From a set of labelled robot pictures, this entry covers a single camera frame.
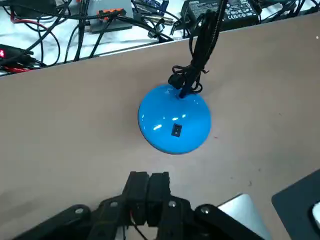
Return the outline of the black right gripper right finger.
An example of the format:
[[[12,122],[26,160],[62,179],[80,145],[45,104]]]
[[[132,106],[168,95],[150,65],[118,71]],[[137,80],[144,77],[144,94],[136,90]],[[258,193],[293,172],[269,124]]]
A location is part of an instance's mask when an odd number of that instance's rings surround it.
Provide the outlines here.
[[[168,172],[153,173],[146,195],[146,221],[157,227],[157,240],[261,240],[253,232],[211,204],[191,208],[173,196]]]

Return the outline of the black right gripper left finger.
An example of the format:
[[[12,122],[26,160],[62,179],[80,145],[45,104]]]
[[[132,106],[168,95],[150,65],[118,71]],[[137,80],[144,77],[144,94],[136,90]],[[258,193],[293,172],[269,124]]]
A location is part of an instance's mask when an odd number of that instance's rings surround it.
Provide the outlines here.
[[[95,210],[73,205],[16,236],[17,240],[114,240],[119,228],[144,225],[149,175],[130,172],[120,195]]]

